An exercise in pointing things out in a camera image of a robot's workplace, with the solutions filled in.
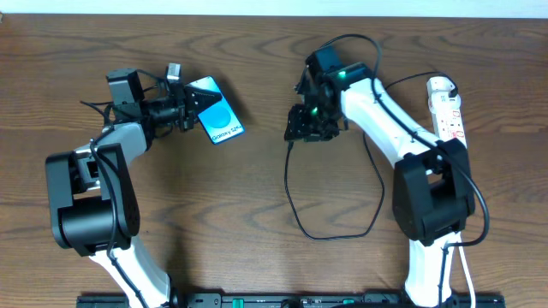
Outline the blue Galaxy smartphone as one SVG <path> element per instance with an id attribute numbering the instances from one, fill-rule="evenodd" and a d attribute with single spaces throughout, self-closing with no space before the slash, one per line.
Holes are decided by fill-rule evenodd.
<path id="1" fill-rule="evenodd" d="M 189 85 L 221 95 L 219 101 L 198 114 L 202 127 L 214 145 L 245 133 L 245 128 L 211 76 L 191 82 Z"/>

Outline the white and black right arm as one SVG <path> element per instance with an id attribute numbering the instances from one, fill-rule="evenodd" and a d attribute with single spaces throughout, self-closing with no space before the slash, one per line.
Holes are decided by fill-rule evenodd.
<path id="1" fill-rule="evenodd" d="M 330 44 L 307 58 L 295 89 L 302 100 L 288 114 L 288 145 L 331 140 L 352 121 L 393 169 L 392 211 L 409 241 L 408 275 L 399 303 L 483 305 L 479 296 L 458 298 L 450 287 L 452 259 L 468 246 L 462 238 L 467 219 L 488 209 L 471 175 L 456 84 L 440 73 L 430 74 L 433 130 L 423 128 L 390 97 L 377 69 L 342 63 Z"/>

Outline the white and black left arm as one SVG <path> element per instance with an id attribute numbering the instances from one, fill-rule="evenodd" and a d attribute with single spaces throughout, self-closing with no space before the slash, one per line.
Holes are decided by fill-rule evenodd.
<path id="1" fill-rule="evenodd" d="M 106 80 L 111 101 L 91 103 L 104 119 L 101 133 L 75 150 L 49 155 L 45 179 L 56 243 L 99 264 L 126 295 L 128 307 L 181 307 L 183 301 L 139 237 L 140 211 L 128 168 L 148 151 L 157 131 L 186 132 L 200 113 L 223 100 L 207 76 L 185 83 L 178 63 L 153 77 L 146 97 L 143 70 L 120 68 Z"/>

